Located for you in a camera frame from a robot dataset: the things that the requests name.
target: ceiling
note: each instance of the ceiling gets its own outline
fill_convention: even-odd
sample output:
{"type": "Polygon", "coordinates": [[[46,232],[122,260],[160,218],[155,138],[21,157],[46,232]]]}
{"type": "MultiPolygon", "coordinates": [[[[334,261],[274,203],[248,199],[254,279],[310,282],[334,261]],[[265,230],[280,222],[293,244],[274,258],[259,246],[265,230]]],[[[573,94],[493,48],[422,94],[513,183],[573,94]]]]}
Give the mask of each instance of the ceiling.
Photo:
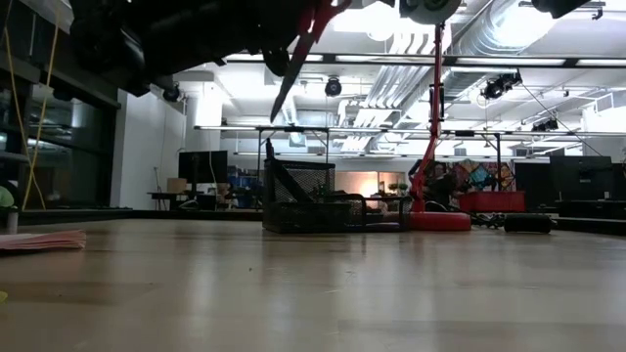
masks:
{"type": "MultiPolygon", "coordinates": [[[[47,16],[54,14],[51,9],[55,8],[55,2],[45,0],[23,0],[23,2],[47,16]]],[[[480,17],[477,14],[489,2],[489,0],[465,1],[467,6],[450,20],[448,35],[449,38],[454,38],[452,48],[456,48],[457,44],[466,40],[471,34],[469,31],[463,34],[461,29],[466,24],[470,27],[469,23],[474,17],[478,17],[477,22],[479,22],[480,17]]],[[[551,24],[552,27],[545,35],[536,38],[517,54],[550,57],[623,57],[626,59],[626,41],[623,40],[624,33],[626,33],[626,4],[623,0],[606,0],[605,2],[607,5],[604,16],[598,21],[592,20],[592,15],[595,14],[593,11],[572,13],[554,22],[554,25],[551,24]]],[[[70,14],[65,15],[64,23],[68,23],[70,14]]],[[[384,25],[379,24],[381,21],[379,21],[378,14],[375,15],[367,23],[370,23],[372,27],[378,26],[377,28],[384,29],[384,25]]],[[[507,19],[506,23],[515,22],[515,20],[520,21],[519,18],[507,19]]],[[[330,23],[320,42],[314,46],[314,53],[389,53],[393,48],[393,38],[376,41],[364,32],[336,30],[341,21],[341,18],[337,18],[330,23]]],[[[524,28],[528,27],[528,23],[523,24],[524,28]]],[[[509,36],[518,34],[519,31],[512,32],[509,36]]],[[[425,39],[425,43],[431,43],[431,41],[430,37],[425,39]]],[[[423,53],[427,54],[429,50],[425,49],[423,53]]],[[[381,69],[382,66],[379,65],[305,65],[293,89],[295,108],[301,114],[321,112],[318,124],[326,124],[329,121],[329,114],[338,114],[342,101],[363,100],[367,97],[377,84],[381,69]],[[330,76],[339,77],[343,86],[342,96],[339,98],[328,98],[324,93],[330,76]]],[[[269,74],[262,62],[229,64],[222,67],[206,64],[190,70],[191,73],[196,71],[214,73],[214,81],[224,92],[223,117],[228,120],[229,124],[269,123],[268,115],[278,94],[281,81],[278,77],[269,74]]],[[[476,101],[470,98],[470,94],[456,97],[455,101],[446,108],[447,128],[483,129],[486,120],[488,126],[497,126],[498,129],[528,130],[532,124],[522,126],[520,122],[544,112],[545,108],[555,108],[554,111],[559,113],[559,118],[570,128],[580,128],[581,107],[593,103],[593,98],[602,96],[603,93],[626,89],[626,70],[624,69],[524,68],[520,70],[520,74],[524,85],[532,95],[524,87],[517,86],[487,109],[477,105],[476,101]]],[[[494,74],[479,75],[482,80],[489,77],[494,77],[494,74]]],[[[427,78],[428,76],[423,80],[412,82],[415,84],[406,89],[415,93],[420,84],[429,83],[427,78]]],[[[475,83],[477,87],[480,87],[480,80],[475,83]]],[[[198,81],[181,82],[181,87],[190,97],[201,96],[204,86],[198,81]]],[[[415,97],[407,98],[399,107],[401,112],[391,114],[389,119],[394,119],[393,122],[396,123],[398,116],[402,115],[405,121],[415,122],[410,125],[411,128],[425,128],[424,123],[418,124],[417,122],[427,120],[427,116],[417,116],[412,113],[416,109],[411,109],[420,100],[415,97]]]]}
{"type": "MultiPolygon", "coordinates": [[[[464,17],[453,25],[453,35],[463,26],[463,20],[469,20],[486,1],[467,1],[464,17]]],[[[605,18],[592,21],[593,13],[574,13],[558,21],[542,38],[526,48],[521,54],[532,56],[601,56],[626,57],[626,41],[616,33],[626,31],[626,13],[609,12],[605,18]]],[[[346,33],[334,30],[333,23],[313,48],[315,53],[383,53],[389,50],[392,40],[377,42],[366,33],[346,33]]],[[[223,114],[229,121],[250,116],[267,116],[278,92],[275,86],[265,83],[267,74],[263,64],[232,64],[223,67],[205,65],[195,70],[211,70],[221,82],[229,99],[223,114]]],[[[357,65],[306,65],[299,77],[305,82],[305,88],[296,90],[294,97],[298,110],[326,110],[337,113],[339,102],[344,98],[327,98],[324,88],[329,76],[338,76],[343,85],[343,95],[367,96],[376,82],[380,66],[357,65]]],[[[573,108],[561,111],[562,118],[577,123],[581,114],[579,106],[592,102],[578,99],[592,90],[619,89],[626,87],[626,70],[619,69],[540,69],[521,70],[524,84],[531,88],[536,98],[546,107],[556,107],[567,101],[573,108]]],[[[197,84],[187,84],[190,94],[198,90],[197,84]]],[[[475,104],[467,104],[467,99],[459,99],[457,104],[448,108],[451,120],[490,120],[519,121],[522,118],[539,113],[544,108],[522,87],[516,87],[501,101],[489,106],[487,110],[475,104]]]]}

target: ductwork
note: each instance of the ductwork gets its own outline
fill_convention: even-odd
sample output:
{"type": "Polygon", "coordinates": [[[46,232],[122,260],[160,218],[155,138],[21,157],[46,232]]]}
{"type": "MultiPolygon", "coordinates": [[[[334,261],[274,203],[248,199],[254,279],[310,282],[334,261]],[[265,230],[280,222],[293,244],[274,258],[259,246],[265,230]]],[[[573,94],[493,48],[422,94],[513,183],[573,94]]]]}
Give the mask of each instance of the ductwork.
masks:
{"type": "MultiPolygon", "coordinates": [[[[468,31],[450,47],[448,53],[461,56],[518,55],[546,35],[555,23],[548,14],[519,7],[519,0],[493,1],[468,31]]],[[[446,77],[443,80],[446,96],[458,98],[483,79],[485,73],[444,68],[442,76],[446,77]]],[[[418,104],[422,97],[427,96],[433,81],[434,72],[431,69],[404,104],[404,110],[418,104]]]]}
{"type": "MultiPolygon", "coordinates": [[[[406,54],[409,47],[411,47],[412,37],[412,34],[395,33],[389,54],[406,54]]],[[[383,95],[394,86],[395,82],[398,80],[398,68],[404,67],[383,66],[380,69],[379,75],[370,90],[370,94],[368,94],[365,100],[365,104],[368,107],[376,108],[383,95]]]]}
{"type": "Polygon", "coordinates": [[[285,99],[282,111],[285,124],[297,124],[297,110],[295,109],[295,100],[292,94],[289,94],[285,99]]]}

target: computer monitor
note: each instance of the computer monitor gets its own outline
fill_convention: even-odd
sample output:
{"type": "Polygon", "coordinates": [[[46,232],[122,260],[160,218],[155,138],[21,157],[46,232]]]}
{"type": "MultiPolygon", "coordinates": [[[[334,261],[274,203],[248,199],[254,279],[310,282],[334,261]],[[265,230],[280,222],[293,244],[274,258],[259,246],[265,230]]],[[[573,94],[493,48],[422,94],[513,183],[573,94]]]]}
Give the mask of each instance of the computer monitor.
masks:
{"type": "Polygon", "coordinates": [[[188,152],[178,156],[178,177],[187,179],[187,183],[228,183],[227,170],[227,152],[188,152]]]}
{"type": "Polygon", "coordinates": [[[552,179],[563,200],[604,199],[613,194],[610,156],[551,156],[552,179]]]}

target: red tray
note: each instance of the red tray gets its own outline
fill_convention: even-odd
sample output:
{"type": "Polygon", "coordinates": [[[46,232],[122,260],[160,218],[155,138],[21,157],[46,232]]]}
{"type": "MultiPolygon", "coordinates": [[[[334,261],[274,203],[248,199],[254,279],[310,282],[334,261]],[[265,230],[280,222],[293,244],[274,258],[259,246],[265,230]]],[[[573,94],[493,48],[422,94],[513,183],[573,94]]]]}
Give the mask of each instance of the red tray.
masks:
{"type": "Polygon", "coordinates": [[[526,192],[472,192],[459,198],[459,207],[468,212],[524,212],[526,192]]]}

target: red pole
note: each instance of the red pole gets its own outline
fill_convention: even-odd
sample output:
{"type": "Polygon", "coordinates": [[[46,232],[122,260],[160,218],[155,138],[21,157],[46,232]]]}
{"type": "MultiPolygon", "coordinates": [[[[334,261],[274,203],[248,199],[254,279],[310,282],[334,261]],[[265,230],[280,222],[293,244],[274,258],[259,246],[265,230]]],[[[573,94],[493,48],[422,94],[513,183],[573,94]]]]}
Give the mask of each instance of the red pole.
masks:
{"type": "Polygon", "coordinates": [[[425,211],[424,202],[424,185],[425,185],[425,171],[431,161],[434,160],[434,152],[437,147],[437,140],[439,139],[440,128],[440,104],[441,104],[441,68],[443,63],[443,28],[445,24],[438,24],[435,26],[434,32],[434,92],[432,94],[431,111],[431,123],[430,123],[430,143],[424,154],[424,159],[420,164],[418,174],[413,179],[412,189],[417,195],[417,199],[413,202],[413,212],[425,211]]]}

